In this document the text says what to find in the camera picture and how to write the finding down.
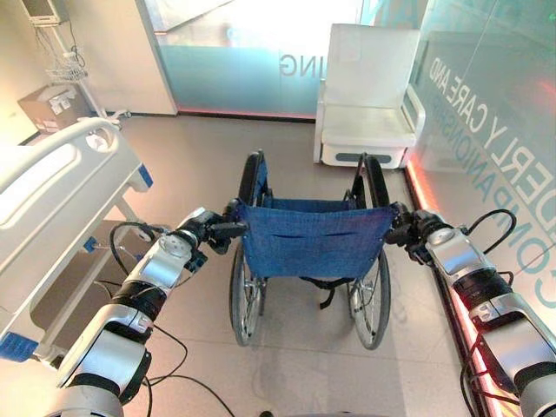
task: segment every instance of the black cable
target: black cable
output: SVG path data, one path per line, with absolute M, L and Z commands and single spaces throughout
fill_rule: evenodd
M 190 276 L 188 276 L 185 280 L 178 282 L 177 285 L 174 286 L 174 288 L 178 288 L 181 287 L 183 284 L 185 284 L 187 281 L 189 281 L 191 278 L 193 278 L 193 275 L 195 274 L 191 274 Z
M 478 374 L 475 374 L 471 378 L 469 378 L 469 380 L 470 381 L 475 381 L 475 380 L 479 379 L 481 376 L 485 376 L 485 375 L 488 375 L 488 371 L 479 372 Z
M 116 285 L 117 287 L 121 287 L 121 286 L 122 286 L 122 284 L 121 284 L 120 282 L 115 282 L 115 281 L 96 280 L 96 282 L 100 282 L 101 284 Z
M 70 48 L 70 50 L 76 55 L 77 65 L 79 65 L 81 68 L 85 68 L 85 58 L 83 58 L 83 55 L 81 55 L 77 50 L 76 36 L 73 34 L 73 25 L 71 24 L 71 20 L 68 19 L 68 22 L 69 33 L 71 34 L 71 38 L 73 39 L 73 46 Z
M 465 359 L 465 364 L 463 365 L 463 367 L 461 367 L 461 372 L 460 372 L 461 394 L 463 395 L 463 400 L 466 403 L 467 410 L 469 411 L 469 413 L 471 414 L 472 417 L 475 417 L 475 414 L 474 414 L 473 408 L 471 406 L 471 403 L 469 402 L 469 399 L 467 398 L 467 392 L 465 390 L 465 384 L 464 384 L 464 376 L 465 376 L 465 372 L 466 372 L 467 368 L 471 365 L 471 359 L 473 358 L 473 352 L 479 346 L 479 338 L 480 338 L 480 334 L 477 334 L 477 339 L 475 339 L 474 344 L 471 346 L 471 349 L 469 349 L 469 353 L 467 354 L 467 357 Z M 471 381 L 476 380 L 477 378 L 479 378 L 479 377 L 481 377 L 485 374 L 488 374 L 488 371 L 479 372 L 478 374 L 472 376 Z M 483 391 L 482 389 L 477 389 L 471 383 L 470 383 L 469 386 L 470 386 L 472 391 L 474 391 L 477 394 L 483 395 L 485 397 L 493 398 L 493 399 L 499 400 L 499 401 L 509 402 L 510 404 L 514 404 L 515 406 L 518 406 L 520 404 L 520 402 L 518 400 L 514 400 L 514 399 L 506 397 L 504 395 L 492 394 L 492 393 L 488 393 L 486 391 Z
M 518 219 L 515 216 L 514 213 L 512 213 L 510 210 L 507 210 L 505 208 L 498 208 L 496 210 L 492 210 L 489 211 L 488 213 L 486 213 L 485 215 L 482 215 L 481 217 L 479 217 L 475 223 L 473 223 L 473 225 L 466 231 L 466 235 L 470 235 L 472 234 L 472 232 L 477 228 L 477 226 L 480 225 L 480 223 L 485 220 L 487 217 L 490 217 L 492 215 L 497 215 L 498 213 L 504 213 L 506 215 L 510 216 L 511 219 L 511 224 L 510 227 L 508 228 L 508 230 L 506 231 L 506 233 L 504 233 L 499 239 L 498 241 L 496 241 L 495 243 L 493 243 L 491 246 L 489 246 L 485 251 L 484 254 L 488 254 L 491 250 L 493 250 L 494 248 L 496 248 L 498 245 L 500 245 L 515 229 L 515 226 L 517 225 Z
M 147 417 L 150 417 L 151 413 L 153 412 L 153 387 L 150 384 L 149 378 L 145 376 L 144 385 L 147 386 L 147 390 L 149 391 L 149 408 L 147 409 Z
M 106 287 L 106 285 L 104 285 L 103 282 L 100 282 L 100 281 L 93 281 L 93 283 L 95 283 L 95 284 L 98 285 L 99 287 L 102 287 L 102 288 L 104 289 L 104 291 L 106 292 L 106 294 L 108 295 L 108 297 L 109 297 L 110 299 L 112 299 L 112 297 L 114 296 L 114 295 L 112 294 L 112 291 L 110 291 L 110 290 L 108 289 L 108 287 Z
M 499 271 L 500 275 L 506 274 L 509 276 L 508 280 L 507 280 L 507 285 L 509 285 L 510 287 L 513 285 L 513 272 L 512 271 Z
M 514 399 L 512 399 L 512 398 L 509 398 L 509 397 L 506 397 L 506 396 L 504 396 L 504 395 L 497 395 L 497 394 L 487 393 L 487 392 L 485 392 L 485 391 L 483 391 L 483 390 L 476 389 L 476 388 L 473 388 L 473 387 L 471 387 L 471 389 L 472 389 L 475 393 L 484 395 L 485 397 L 488 397 L 488 398 L 494 398 L 495 400 L 498 400 L 498 401 L 509 402 L 510 404 L 514 404 L 515 406 L 518 406 L 518 405 L 520 404 L 519 401 L 514 400 Z
M 182 357 L 182 360 L 180 361 L 180 363 L 176 367 L 174 367 L 174 369 L 172 369 L 168 374 L 165 374 L 163 376 L 155 376 L 153 378 L 150 378 L 150 380 L 153 381 L 151 383 L 152 387 L 154 387 L 157 384 L 160 384 L 162 381 L 164 381 L 167 378 L 169 378 L 170 376 L 172 376 L 175 373 L 175 371 L 177 371 L 180 367 L 182 367 L 183 362 L 185 362 L 185 360 L 188 359 L 188 354 L 189 354 L 188 347 L 185 346 L 185 344 L 183 344 L 182 341 L 180 341 L 177 337 L 172 335 L 170 332 L 167 332 L 163 328 L 160 328 L 156 324 L 154 326 L 155 326 L 156 330 L 160 330 L 161 332 L 163 332 L 165 335 L 167 335 L 170 339 L 175 341 L 178 345 L 180 345 L 183 348 L 183 357 Z
M 203 384 L 202 382 L 200 382 L 199 380 L 196 380 L 195 378 L 193 378 L 192 376 L 186 376 L 186 375 L 170 375 L 169 378 L 181 378 L 184 380 L 188 380 L 188 381 L 193 381 L 194 383 L 200 385 L 201 387 L 205 388 L 207 391 L 209 391 L 212 395 L 214 395 L 214 397 L 218 400 L 218 402 L 220 402 L 220 404 L 226 409 L 226 411 L 229 413 L 229 415 L 231 417 L 235 417 L 235 414 L 232 413 L 232 410 L 229 409 L 228 405 L 224 402 L 224 400 L 222 398 L 220 398 L 220 396 L 215 393 L 215 391 L 213 391 L 213 389 L 211 387 L 209 387 L 208 385 Z
M 479 335 L 478 334 L 477 334 L 477 339 L 475 339 L 474 344 L 471 346 L 471 349 L 469 349 L 469 352 L 467 353 L 465 362 L 464 362 L 463 366 L 461 367 L 461 371 L 460 371 L 461 395 L 463 396 L 463 401 L 466 403 L 467 411 L 469 411 L 469 415 L 471 415 L 471 417 L 475 417 L 475 411 L 473 410 L 473 406 L 471 405 L 471 402 L 469 401 L 469 398 L 467 397 L 467 391 L 466 391 L 466 387 L 465 387 L 464 377 L 465 377 L 465 372 L 467 370 L 467 367 L 471 363 L 471 358 L 473 358 L 473 352 L 475 351 L 477 346 L 479 346 Z
M 112 252 L 112 256 L 114 256 L 114 259 L 116 260 L 117 264 L 120 266 L 120 269 L 123 271 L 124 274 L 129 275 L 129 271 L 127 268 L 125 268 L 125 265 L 122 262 L 122 258 L 120 258 L 120 254 L 118 254 L 117 250 L 116 250 L 116 244 L 114 243 L 114 238 L 116 235 L 116 231 L 119 228 L 122 228 L 124 226 L 135 226 L 136 228 L 147 228 L 149 230 L 161 233 L 162 229 L 161 228 L 156 228 L 154 226 L 149 226 L 146 223 L 140 223 L 140 222 L 121 222 L 116 224 L 112 230 L 110 230 L 110 234 L 109 234 L 109 245 L 110 245 L 110 252 Z

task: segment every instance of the robotic arm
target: robotic arm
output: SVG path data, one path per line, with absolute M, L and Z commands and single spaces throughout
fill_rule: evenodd
M 199 208 L 163 235 L 136 265 L 110 304 L 84 329 L 58 369 L 58 391 L 47 417 L 123 417 L 149 369 L 145 342 L 182 270 L 196 272 L 207 260 L 202 242 L 218 254 L 245 226 Z
M 525 417 L 556 416 L 556 337 L 465 230 L 437 215 L 399 215 L 387 243 L 405 246 L 412 260 L 435 268 L 455 290 L 479 332 L 476 347 L 497 386 L 520 397 Z
M 525 417 L 556 417 L 556 338 L 523 298 L 514 293 L 467 238 L 437 215 L 398 216 L 387 243 L 405 247 L 414 261 L 435 268 L 451 286 L 479 331 L 476 346 L 489 374 L 517 394 Z M 202 242 L 224 254 L 245 225 L 233 222 L 233 204 L 223 216 L 197 209 L 163 235 L 136 265 L 110 304 L 102 307 L 58 369 L 58 396 L 45 417 L 123 417 L 149 369 L 144 344 L 182 270 L 196 272 L 207 257 Z

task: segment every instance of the glass wall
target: glass wall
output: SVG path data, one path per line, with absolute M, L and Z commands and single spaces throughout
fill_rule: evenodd
M 148 0 L 181 110 L 314 117 L 331 23 L 371 0 Z

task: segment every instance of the white chair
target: white chair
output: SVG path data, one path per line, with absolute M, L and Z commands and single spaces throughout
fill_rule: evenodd
M 367 152 L 382 168 L 405 166 L 425 124 L 425 110 L 408 85 L 419 34 L 332 25 L 316 113 L 315 163 L 355 166 Z

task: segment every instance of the medical equipment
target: medical equipment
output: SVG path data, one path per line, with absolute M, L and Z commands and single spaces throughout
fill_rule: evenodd
M 130 188 L 146 192 L 152 179 L 121 134 L 99 118 L 34 146 L 1 150 L 0 356 L 51 362 L 63 355 L 56 337 L 110 253 L 83 273 L 48 328 L 33 322 L 33 309 L 76 252 L 94 243 L 90 237 L 111 209 L 138 221 L 123 195 Z
M 96 114 L 109 120 L 120 129 L 120 117 L 131 117 L 131 113 L 126 109 L 119 109 L 111 116 L 108 116 L 106 109 L 96 100 L 87 83 L 88 73 L 85 69 L 85 61 L 80 53 L 80 49 L 77 48 L 73 26 L 63 5 L 63 0 L 22 0 L 22 6 L 30 23 L 35 26 L 37 42 L 42 43 L 46 39 L 46 42 L 49 44 L 47 51 L 54 55 L 55 66 L 46 69 L 50 80 L 53 83 L 75 83 L 79 85 L 83 95 Z M 73 45 L 70 48 L 64 41 L 59 28 L 66 21 L 69 23 L 69 32 L 73 38 Z M 54 35 L 62 52 L 61 56 L 58 56 L 52 48 L 46 30 L 50 30 Z
M 364 179 L 374 208 L 367 209 Z M 235 251 L 230 282 L 230 319 L 235 339 L 248 345 L 264 309 L 267 281 L 298 276 L 329 291 L 330 305 L 347 286 L 350 314 L 361 343 L 376 349 L 390 314 L 390 273 L 382 246 L 394 212 L 381 166 L 367 154 L 343 200 L 286 200 L 273 196 L 262 151 L 245 163 L 233 212 L 248 225 Z
M 22 4 L 33 26 L 50 26 L 68 20 L 63 0 L 22 0 Z

